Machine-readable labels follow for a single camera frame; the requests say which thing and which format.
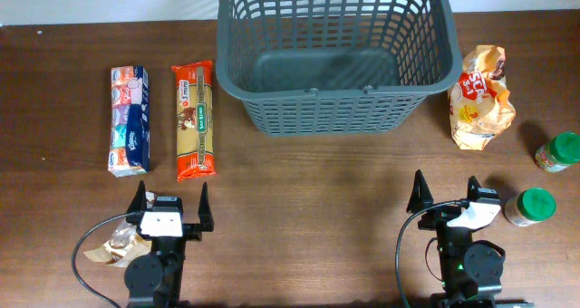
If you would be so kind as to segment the orange Nescafe sachet bag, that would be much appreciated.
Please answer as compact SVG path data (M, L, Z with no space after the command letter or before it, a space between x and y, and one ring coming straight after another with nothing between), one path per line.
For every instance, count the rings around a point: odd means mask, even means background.
M496 45L478 45L463 59L448 90L451 137L460 149L483 150L515 119L505 63L505 49Z

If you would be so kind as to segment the orange spaghetti pasta pack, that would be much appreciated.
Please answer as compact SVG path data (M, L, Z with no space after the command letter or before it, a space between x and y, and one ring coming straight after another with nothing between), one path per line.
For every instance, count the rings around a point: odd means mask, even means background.
M174 65L177 180L216 174L213 145L213 62Z

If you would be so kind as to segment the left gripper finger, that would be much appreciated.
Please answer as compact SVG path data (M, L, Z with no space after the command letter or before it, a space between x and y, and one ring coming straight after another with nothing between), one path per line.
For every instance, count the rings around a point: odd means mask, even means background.
M135 196L127 208L125 220L127 222L140 222L147 210L147 197L144 181L141 180Z
M211 212L208 198L208 183L205 182L202 186L199 205L198 217L200 223L200 230L202 232L214 231L214 218Z

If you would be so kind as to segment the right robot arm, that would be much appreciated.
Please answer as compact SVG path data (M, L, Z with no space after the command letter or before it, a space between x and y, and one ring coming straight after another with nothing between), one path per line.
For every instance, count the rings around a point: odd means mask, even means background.
M410 217L398 234L395 249L395 275L403 304L410 305L402 288L401 245L404 232L413 220L418 229L433 231L430 240L437 244L440 282L443 292L432 294L430 307L533 307L524 300L501 300L501 276L506 251L488 241L473 239L473 234L491 224L501 209L496 190L483 188L472 176L464 198L436 203L420 170L414 175L406 212Z

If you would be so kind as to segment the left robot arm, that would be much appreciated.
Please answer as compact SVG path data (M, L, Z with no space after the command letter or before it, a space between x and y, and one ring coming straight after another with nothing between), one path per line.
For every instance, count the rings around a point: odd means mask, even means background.
M214 230L214 218L208 201L208 185L202 186L197 223L183 221L179 197L157 197L147 206L146 188L138 186L127 209L126 221L137 227L137 234L151 242L150 251L134 258L124 273L129 290L129 307L190 307L180 299L182 275L188 241L199 242L202 235Z

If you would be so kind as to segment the clear brown snack bag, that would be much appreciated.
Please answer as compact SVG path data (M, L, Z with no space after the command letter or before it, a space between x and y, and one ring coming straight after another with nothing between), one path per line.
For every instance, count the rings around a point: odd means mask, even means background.
M83 254L95 263L126 268L132 260L150 250L151 241L144 240L138 235L135 225L122 219L107 242Z

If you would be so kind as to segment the grey plastic shopping basket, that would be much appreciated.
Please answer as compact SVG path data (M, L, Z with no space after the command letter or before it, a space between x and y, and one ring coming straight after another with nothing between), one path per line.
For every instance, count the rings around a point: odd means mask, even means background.
M271 136L386 132L461 73L449 0L218 0L220 86Z

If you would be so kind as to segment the green lid jar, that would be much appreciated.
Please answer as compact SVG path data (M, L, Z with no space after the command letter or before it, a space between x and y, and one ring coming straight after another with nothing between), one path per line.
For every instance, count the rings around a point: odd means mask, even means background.
M536 151L535 163L544 171L555 173L578 163L579 155L579 135L564 132Z
M545 189L530 188L504 205L505 218L515 226L526 227L548 220L556 213L556 200Z

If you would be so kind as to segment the Kleenex tissue multipack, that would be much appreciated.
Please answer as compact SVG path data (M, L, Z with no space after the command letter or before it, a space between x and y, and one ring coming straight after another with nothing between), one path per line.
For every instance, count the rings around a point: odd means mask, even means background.
M117 178L150 171L149 75L142 65L111 69L108 171Z

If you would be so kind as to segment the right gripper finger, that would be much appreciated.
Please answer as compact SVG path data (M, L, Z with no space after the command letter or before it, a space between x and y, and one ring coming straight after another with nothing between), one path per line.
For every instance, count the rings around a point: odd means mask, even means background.
M420 169L415 172L411 196L409 199L406 212L415 214L422 209L432 207L434 199L430 193L429 186Z
M475 176L471 176L468 180L468 194L467 200L477 202L480 198L480 184Z

